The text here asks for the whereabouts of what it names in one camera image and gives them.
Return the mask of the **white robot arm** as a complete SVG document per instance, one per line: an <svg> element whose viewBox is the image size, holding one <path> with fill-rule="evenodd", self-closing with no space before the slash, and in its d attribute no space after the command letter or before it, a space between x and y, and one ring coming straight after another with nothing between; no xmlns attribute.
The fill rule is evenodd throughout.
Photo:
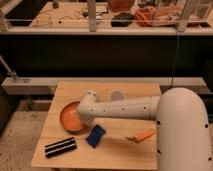
<svg viewBox="0 0 213 171"><path fill-rule="evenodd" d="M77 108L81 120L96 117L153 119L157 128L158 171L213 171L207 110L202 99L186 88L160 96L100 102L87 92Z"/></svg>

